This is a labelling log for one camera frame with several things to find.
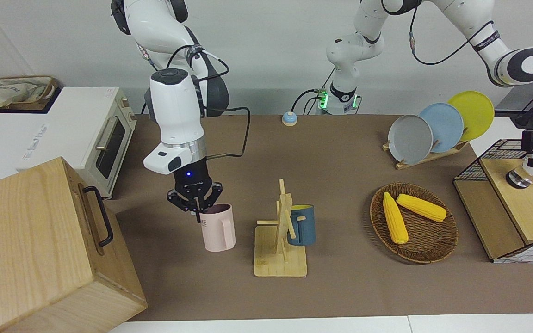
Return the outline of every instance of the wooden box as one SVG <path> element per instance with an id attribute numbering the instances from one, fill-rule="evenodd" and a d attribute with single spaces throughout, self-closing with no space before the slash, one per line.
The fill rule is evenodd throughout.
<path id="1" fill-rule="evenodd" d="M 505 179 L 523 162 L 520 145 L 497 141 L 453 182 L 493 263 L 533 263 L 533 184 L 518 190 Z"/>
<path id="2" fill-rule="evenodd" d="M 107 332 L 147 307 L 100 204 L 62 158 L 0 180 L 0 332 Z"/>

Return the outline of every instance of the oven handle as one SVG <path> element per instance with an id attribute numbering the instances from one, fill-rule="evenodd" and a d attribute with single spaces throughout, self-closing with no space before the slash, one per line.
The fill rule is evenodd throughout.
<path id="1" fill-rule="evenodd" d="M 114 238 L 114 233 L 112 232 L 112 226 L 110 226 L 110 220 L 108 220 L 108 215 L 106 214 L 106 208 L 104 208 L 104 203 L 102 202 L 102 196 L 100 195 L 100 191 L 98 191 L 95 186 L 87 186 L 83 188 L 84 193 L 90 191 L 93 191 L 96 194 L 96 200 L 98 200 L 98 206 L 100 206 L 100 212 L 102 213 L 102 219 L 104 219 L 106 232 L 108 232 L 108 236 L 100 243 L 98 243 L 100 247 L 105 247 L 106 245 L 110 244 L 110 242 L 112 242 L 112 239 Z"/>
<path id="2" fill-rule="evenodd" d="M 114 132 L 114 129 L 117 126 L 118 117 L 114 116 L 113 118 L 109 118 L 106 121 L 106 126 L 104 126 L 104 131 L 102 132 L 102 135 L 100 136 L 100 139 L 98 140 L 98 143 L 96 143 L 96 150 L 106 150 L 108 149 L 108 143 L 110 142 L 110 137 L 112 137 L 112 133 Z"/>

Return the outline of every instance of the black metal handle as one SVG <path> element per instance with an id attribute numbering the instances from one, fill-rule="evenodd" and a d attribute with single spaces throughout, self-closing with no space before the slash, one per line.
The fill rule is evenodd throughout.
<path id="1" fill-rule="evenodd" d="M 96 200 L 98 200 L 98 206 L 100 206 L 102 219 L 104 219 L 104 225 L 106 225 L 106 232 L 108 232 L 108 236 L 100 243 L 98 243 L 100 247 L 105 247 L 106 245 L 110 244 L 110 242 L 112 242 L 112 239 L 114 238 L 114 233 L 112 232 L 112 227 L 110 226 L 110 220 L 108 220 L 108 215 L 106 215 L 106 209 L 104 208 L 104 203 L 102 202 L 102 196 L 100 195 L 100 191 L 98 191 L 95 186 L 88 186 L 83 188 L 84 193 L 91 191 L 96 194 Z"/>

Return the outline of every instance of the table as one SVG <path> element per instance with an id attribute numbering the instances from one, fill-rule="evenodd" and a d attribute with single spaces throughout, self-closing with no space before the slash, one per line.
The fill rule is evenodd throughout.
<path id="1" fill-rule="evenodd" d="M 491 264 L 451 181 L 472 149 L 395 170 L 381 150 L 397 116 L 253 116 L 243 158 L 209 162 L 233 204 L 237 244 L 203 248 L 200 226 L 169 204 L 174 181 L 143 168 L 159 129 L 140 118 L 108 207 L 117 213 L 148 302 L 134 321 L 317 318 L 334 316 L 533 313 L 533 265 Z M 210 154 L 237 152 L 244 116 L 203 120 Z M 315 205 L 318 241 L 307 248 L 306 278 L 252 274 L 257 219 L 275 215 L 277 180 L 295 203 Z M 450 207 L 459 228 L 453 255 L 408 265 L 372 233 L 369 204 L 394 181 L 421 185 Z M 274 290 L 283 290 L 275 294 Z"/>

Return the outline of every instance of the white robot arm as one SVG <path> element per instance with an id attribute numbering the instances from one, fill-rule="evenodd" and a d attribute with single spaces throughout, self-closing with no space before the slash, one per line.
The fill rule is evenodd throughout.
<path id="1" fill-rule="evenodd" d="M 131 34 L 144 59 L 157 69 L 150 77 L 147 101 L 159 125 L 161 142 L 143 160 L 147 169 L 174 174 L 175 188 L 167 199 L 184 211 L 213 206 L 222 192 L 207 169 L 202 116 L 219 116 L 229 104 L 228 90 L 207 52 L 192 31 L 182 25 L 188 17 L 184 0 L 112 0 L 112 15 L 122 32 Z M 167 68 L 171 60 L 186 60 Z"/>
<path id="2" fill-rule="evenodd" d="M 344 114 L 352 108 L 359 77 L 355 62 L 381 53 L 385 19 L 416 10 L 423 1 L 435 4 L 466 37 L 485 63 L 493 84 L 510 87 L 533 82 L 533 46 L 510 50 L 504 44 L 491 21 L 494 0 L 362 0 L 354 21 L 357 32 L 337 38 L 327 48 L 328 59 L 335 66 L 326 92 L 328 113 Z M 412 35 L 410 42 L 415 54 Z M 527 152 L 525 168 L 533 175 L 533 126 L 526 129 L 522 149 Z"/>

